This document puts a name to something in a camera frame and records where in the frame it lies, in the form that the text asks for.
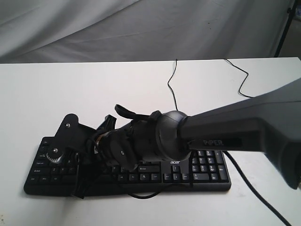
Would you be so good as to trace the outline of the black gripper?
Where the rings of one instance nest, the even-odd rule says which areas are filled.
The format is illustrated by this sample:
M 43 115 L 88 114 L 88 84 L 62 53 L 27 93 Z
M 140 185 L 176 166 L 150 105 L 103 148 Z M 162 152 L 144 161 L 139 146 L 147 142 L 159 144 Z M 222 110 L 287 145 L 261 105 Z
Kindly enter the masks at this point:
M 156 142 L 158 115 L 137 115 L 131 121 L 115 128 L 116 119 L 108 116 L 94 134 L 95 150 L 107 166 L 119 165 L 133 171 L 142 161 L 160 161 Z

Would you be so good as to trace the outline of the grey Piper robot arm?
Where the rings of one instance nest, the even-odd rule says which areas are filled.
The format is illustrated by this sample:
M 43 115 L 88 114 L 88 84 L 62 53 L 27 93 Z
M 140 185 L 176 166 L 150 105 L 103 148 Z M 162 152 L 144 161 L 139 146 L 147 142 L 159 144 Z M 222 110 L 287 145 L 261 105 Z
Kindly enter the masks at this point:
M 262 152 L 287 185 L 301 182 L 301 81 L 272 92 L 187 116 L 180 111 L 139 115 L 117 105 L 131 121 L 96 138 L 106 161 L 134 170 L 139 161 L 182 161 L 198 149 Z

